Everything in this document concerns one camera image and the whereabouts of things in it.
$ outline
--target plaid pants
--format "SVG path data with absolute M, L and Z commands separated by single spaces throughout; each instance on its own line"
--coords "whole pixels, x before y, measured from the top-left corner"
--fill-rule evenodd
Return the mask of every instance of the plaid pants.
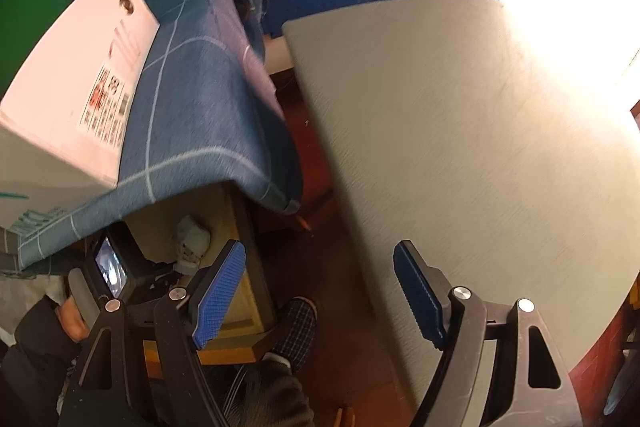
M 314 413 L 302 386 L 283 363 L 252 366 L 227 419 L 231 427 L 314 427 Z

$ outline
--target blue gripper pad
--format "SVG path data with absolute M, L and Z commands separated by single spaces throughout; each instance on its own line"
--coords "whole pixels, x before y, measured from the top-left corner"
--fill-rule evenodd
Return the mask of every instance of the blue gripper pad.
M 202 349 L 207 342 L 215 339 L 222 326 L 231 299 L 236 293 L 240 278 L 244 273 L 246 254 L 244 245 L 234 241 L 226 259 L 216 273 L 209 287 L 198 304 L 195 328 L 191 338 L 197 349 Z
M 440 270 L 428 267 L 424 263 L 411 241 L 401 241 L 394 248 L 394 271 L 402 286 L 404 297 L 414 313 L 420 333 L 437 349 L 444 349 L 450 318 L 446 278 Z M 427 281 L 428 275 L 435 277 L 434 283 L 438 283 L 436 289 L 432 289 Z

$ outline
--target metal screw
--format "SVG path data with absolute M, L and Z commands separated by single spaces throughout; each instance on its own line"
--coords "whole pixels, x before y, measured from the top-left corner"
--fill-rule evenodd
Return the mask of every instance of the metal screw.
M 530 313 L 535 309 L 535 306 L 529 299 L 520 299 L 518 301 L 518 308 L 524 312 Z
M 116 312 L 120 309 L 120 301 L 117 299 L 111 299 L 107 304 L 104 305 L 104 309 L 108 312 Z
M 131 15 L 133 13 L 133 3 L 131 0 L 120 0 L 119 4 L 120 9 L 127 15 Z
M 169 292 L 169 298 L 172 301 L 181 301 L 187 296 L 187 290 L 184 288 L 174 288 Z
M 471 298 L 471 290 L 469 288 L 465 288 L 464 286 L 456 286 L 453 288 L 453 295 L 455 295 L 458 299 L 462 299 L 466 301 Z

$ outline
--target wooden floor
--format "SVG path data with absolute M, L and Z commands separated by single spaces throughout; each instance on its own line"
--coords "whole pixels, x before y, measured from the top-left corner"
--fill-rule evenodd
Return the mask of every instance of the wooden floor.
M 318 305 L 318 334 L 300 372 L 316 426 L 331 427 L 338 407 L 348 405 L 355 410 L 358 426 L 406 427 L 412 412 L 396 385 L 326 160 L 298 86 L 294 80 L 284 84 L 278 99 L 298 147 L 305 180 L 300 215 L 313 232 L 266 233 L 258 237 L 258 249 L 277 304 L 303 295 Z M 624 316 L 621 311 L 571 371 L 585 427 L 597 424 L 620 367 Z

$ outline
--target printed label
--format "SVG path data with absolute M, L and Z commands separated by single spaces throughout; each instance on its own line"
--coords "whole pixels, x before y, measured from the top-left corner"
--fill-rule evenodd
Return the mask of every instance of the printed label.
M 59 206 L 52 208 L 46 213 L 38 212 L 37 210 L 27 210 L 9 227 L 9 231 L 23 237 L 28 237 L 65 214 L 66 210 Z
M 103 64 L 84 106 L 78 129 L 108 149 L 122 146 L 133 89 Z

